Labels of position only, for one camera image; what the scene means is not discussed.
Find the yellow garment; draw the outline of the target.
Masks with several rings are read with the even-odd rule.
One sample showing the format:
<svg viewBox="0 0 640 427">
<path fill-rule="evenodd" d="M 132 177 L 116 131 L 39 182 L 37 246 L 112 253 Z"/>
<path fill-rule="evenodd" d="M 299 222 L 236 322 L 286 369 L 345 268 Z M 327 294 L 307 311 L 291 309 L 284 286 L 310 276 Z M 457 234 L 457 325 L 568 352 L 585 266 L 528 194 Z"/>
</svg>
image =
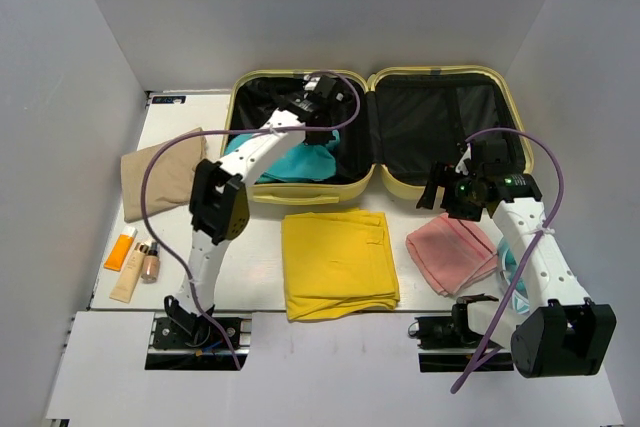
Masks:
<svg viewBox="0 0 640 427">
<path fill-rule="evenodd" d="M 289 321 L 397 307 L 400 288 L 384 213 L 288 215 L 281 223 L 281 244 Z"/>
</svg>

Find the teal garment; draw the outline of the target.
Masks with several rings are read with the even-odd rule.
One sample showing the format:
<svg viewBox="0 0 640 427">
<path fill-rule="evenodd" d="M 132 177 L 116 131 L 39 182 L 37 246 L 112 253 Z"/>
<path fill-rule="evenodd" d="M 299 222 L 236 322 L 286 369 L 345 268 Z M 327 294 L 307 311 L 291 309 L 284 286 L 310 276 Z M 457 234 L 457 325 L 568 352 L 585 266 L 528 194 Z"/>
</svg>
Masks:
<svg viewBox="0 0 640 427">
<path fill-rule="evenodd" d="M 332 135 L 327 144 L 297 144 L 266 170 L 257 183 L 314 183 L 334 177 L 337 161 L 333 151 L 340 144 L 340 135 L 337 130 Z"/>
</svg>

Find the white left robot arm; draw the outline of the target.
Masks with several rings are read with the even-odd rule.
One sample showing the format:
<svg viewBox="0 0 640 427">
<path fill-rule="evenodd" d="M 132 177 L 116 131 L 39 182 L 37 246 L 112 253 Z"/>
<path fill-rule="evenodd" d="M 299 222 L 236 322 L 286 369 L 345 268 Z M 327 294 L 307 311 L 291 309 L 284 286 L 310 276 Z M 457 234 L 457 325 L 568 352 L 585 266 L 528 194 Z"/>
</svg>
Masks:
<svg viewBox="0 0 640 427">
<path fill-rule="evenodd" d="M 326 143 L 355 120 L 360 99 L 353 85 L 338 74 L 304 77 L 303 88 L 278 101 L 265 124 L 216 162 L 196 167 L 189 201 L 192 241 L 179 291 L 164 299 L 168 318 L 188 345 L 199 346 L 211 334 L 214 291 L 225 253 L 246 228 L 248 189 L 292 148 Z"/>
</svg>

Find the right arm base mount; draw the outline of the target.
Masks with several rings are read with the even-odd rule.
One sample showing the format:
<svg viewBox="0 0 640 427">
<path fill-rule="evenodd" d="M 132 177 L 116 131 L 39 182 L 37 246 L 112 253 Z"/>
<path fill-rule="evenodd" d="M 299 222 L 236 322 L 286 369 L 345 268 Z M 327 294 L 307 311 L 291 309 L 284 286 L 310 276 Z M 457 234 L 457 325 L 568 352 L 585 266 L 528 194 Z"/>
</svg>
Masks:
<svg viewBox="0 0 640 427">
<path fill-rule="evenodd" d="M 421 373 L 463 373 L 481 334 L 459 333 L 451 316 L 416 317 L 407 329 L 410 339 L 417 342 Z"/>
</svg>

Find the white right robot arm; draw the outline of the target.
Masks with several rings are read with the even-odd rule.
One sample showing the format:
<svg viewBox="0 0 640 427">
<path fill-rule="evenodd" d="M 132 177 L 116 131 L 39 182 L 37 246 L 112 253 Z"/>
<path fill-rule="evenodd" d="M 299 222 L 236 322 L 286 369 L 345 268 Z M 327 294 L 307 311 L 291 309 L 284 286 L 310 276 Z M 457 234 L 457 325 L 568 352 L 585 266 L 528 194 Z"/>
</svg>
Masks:
<svg viewBox="0 0 640 427">
<path fill-rule="evenodd" d="M 573 274 L 536 181 L 509 161 L 506 141 L 473 140 L 456 165 L 434 163 L 418 207 L 433 207 L 439 188 L 449 219 L 478 222 L 487 214 L 500 230 L 518 265 L 512 281 L 524 284 L 529 311 L 510 308 L 514 286 L 501 299 L 460 297 L 449 317 L 419 319 L 422 347 L 474 349 L 465 375 L 488 366 L 499 349 L 510 352 L 525 378 L 597 374 L 616 316 L 610 305 L 594 302 Z"/>
</svg>

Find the beige garment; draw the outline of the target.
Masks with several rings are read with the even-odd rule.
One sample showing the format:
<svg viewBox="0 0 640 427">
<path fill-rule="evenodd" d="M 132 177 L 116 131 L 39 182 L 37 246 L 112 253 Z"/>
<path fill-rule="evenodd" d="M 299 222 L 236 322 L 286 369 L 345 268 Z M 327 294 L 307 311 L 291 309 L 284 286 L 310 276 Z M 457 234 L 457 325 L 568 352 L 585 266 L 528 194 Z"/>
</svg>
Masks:
<svg viewBox="0 0 640 427">
<path fill-rule="evenodd" d="M 120 160 L 124 221 L 142 219 L 141 187 L 144 172 L 156 153 L 157 144 L 125 154 Z M 196 136 L 181 141 L 164 152 L 154 164 L 147 182 L 146 209 L 155 215 L 189 202 L 195 169 L 206 157 L 206 140 Z"/>
</svg>

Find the pink towel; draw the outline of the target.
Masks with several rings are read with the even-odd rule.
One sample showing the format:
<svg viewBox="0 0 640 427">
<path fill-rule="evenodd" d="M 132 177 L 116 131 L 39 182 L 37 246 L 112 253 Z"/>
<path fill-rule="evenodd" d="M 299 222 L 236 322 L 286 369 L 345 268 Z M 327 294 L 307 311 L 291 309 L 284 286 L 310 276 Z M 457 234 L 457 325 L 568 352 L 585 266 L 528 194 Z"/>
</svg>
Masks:
<svg viewBox="0 0 640 427">
<path fill-rule="evenodd" d="M 407 235 L 410 258 L 441 296 L 454 296 L 497 268 L 497 249 L 477 223 L 442 214 Z"/>
</svg>

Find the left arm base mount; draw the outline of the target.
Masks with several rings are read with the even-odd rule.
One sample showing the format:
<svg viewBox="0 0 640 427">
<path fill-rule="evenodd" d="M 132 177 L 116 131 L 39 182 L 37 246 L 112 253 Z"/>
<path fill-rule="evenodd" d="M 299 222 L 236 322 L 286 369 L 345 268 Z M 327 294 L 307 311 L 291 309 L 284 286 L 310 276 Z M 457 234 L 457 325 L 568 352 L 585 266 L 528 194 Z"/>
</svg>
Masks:
<svg viewBox="0 0 640 427">
<path fill-rule="evenodd" d="M 252 320 L 249 317 L 217 318 L 226 330 L 239 365 L 244 366 L 250 348 Z M 231 351 L 220 332 L 211 324 L 195 339 L 166 316 L 152 323 L 145 360 L 148 371 L 237 371 Z"/>
</svg>

